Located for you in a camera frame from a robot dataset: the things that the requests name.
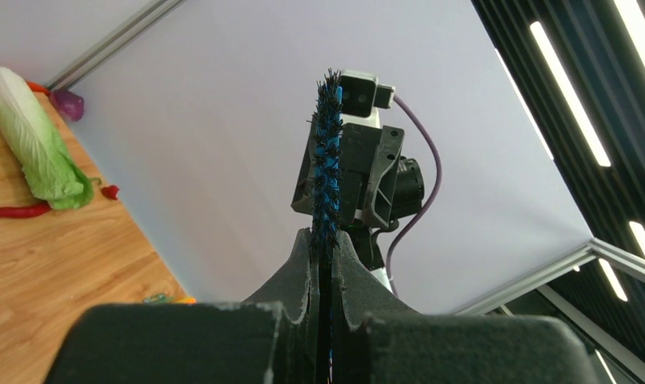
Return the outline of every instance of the corrugated ceiling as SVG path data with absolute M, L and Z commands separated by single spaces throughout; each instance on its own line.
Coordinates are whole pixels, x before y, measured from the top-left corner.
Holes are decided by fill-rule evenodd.
M 593 235 L 641 254 L 645 226 L 645 70 L 612 0 L 473 0 Z M 645 0 L 638 3 L 645 14 Z M 530 31 L 540 21 L 611 161 L 600 166 Z M 645 361 L 645 285 L 597 262 L 550 286 Z

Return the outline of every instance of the blue and black brush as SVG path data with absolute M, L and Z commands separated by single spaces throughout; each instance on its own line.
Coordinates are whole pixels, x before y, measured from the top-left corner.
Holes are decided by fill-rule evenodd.
M 310 255 L 318 259 L 320 308 L 316 382 L 326 382 L 331 353 L 332 255 L 339 247 L 339 135 L 342 130 L 342 88 L 339 72 L 329 70 L 318 83 L 318 105 L 313 113 L 315 156 L 313 160 L 313 226 Z

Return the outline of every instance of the white panel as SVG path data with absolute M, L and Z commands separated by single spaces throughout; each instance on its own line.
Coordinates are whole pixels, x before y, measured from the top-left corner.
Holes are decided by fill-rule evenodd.
M 289 205 L 327 67 L 396 86 L 442 152 L 441 194 L 395 255 L 415 309 L 454 310 L 591 237 L 472 5 L 408 3 L 186 2 L 75 87 L 78 137 L 192 294 L 245 298 L 309 224 Z M 383 122 L 430 189 L 419 132 L 397 107 Z
M 150 0 L 0 0 L 0 65 L 47 83 Z

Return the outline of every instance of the wooden table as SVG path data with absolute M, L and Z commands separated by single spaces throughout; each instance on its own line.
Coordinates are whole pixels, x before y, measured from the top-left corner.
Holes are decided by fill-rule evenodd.
M 94 163 L 43 94 L 36 94 L 87 177 Z M 0 383 L 42 382 L 64 335 L 86 309 L 183 296 L 125 207 L 105 199 L 39 218 L 0 219 Z M 0 135 L 0 206 L 35 202 Z

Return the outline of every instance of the red onion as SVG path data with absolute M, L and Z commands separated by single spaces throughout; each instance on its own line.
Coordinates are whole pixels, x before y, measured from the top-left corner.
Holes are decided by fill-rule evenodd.
M 49 96 L 51 104 L 68 120 L 76 122 L 85 114 L 85 99 L 69 90 L 54 90 Z

